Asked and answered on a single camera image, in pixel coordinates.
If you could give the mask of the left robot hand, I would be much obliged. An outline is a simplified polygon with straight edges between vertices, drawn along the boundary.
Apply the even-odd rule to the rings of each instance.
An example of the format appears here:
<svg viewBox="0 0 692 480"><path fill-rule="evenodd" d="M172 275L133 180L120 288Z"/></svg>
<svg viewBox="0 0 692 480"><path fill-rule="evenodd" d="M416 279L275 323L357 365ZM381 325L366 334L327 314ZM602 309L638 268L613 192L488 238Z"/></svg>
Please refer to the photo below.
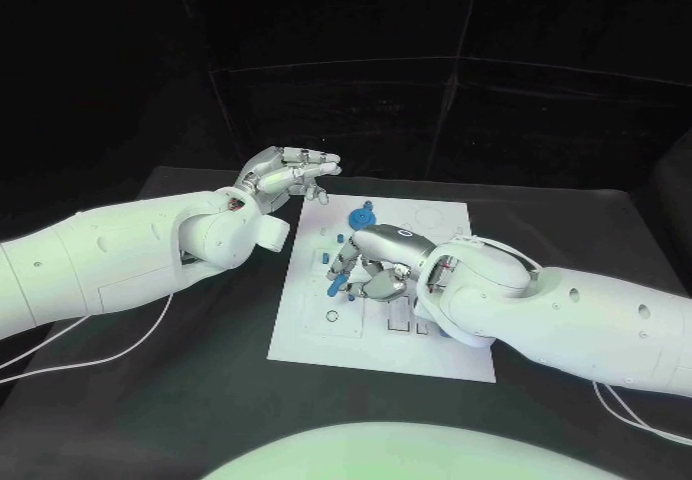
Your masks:
<svg viewBox="0 0 692 480"><path fill-rule="evenodd" d="M317 178L341 172L340 156L298 147L270 146L244 163L233 187L252 198L262 214L272 213L291 196L328 203Z"/></svg>

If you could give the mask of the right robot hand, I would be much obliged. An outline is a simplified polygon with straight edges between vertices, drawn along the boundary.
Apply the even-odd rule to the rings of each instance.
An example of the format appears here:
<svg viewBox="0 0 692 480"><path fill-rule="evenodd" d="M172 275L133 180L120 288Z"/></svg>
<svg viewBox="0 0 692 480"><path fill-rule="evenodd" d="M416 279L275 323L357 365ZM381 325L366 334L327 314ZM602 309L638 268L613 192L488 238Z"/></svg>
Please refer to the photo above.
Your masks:
<svg viewBox="0 0 692 480"><path fill-rule="evenodd" d="M435 244L402 227L368 225L344 241L327 279L327 296L389 302L406 293L407 282L419 278Z"/></svg>

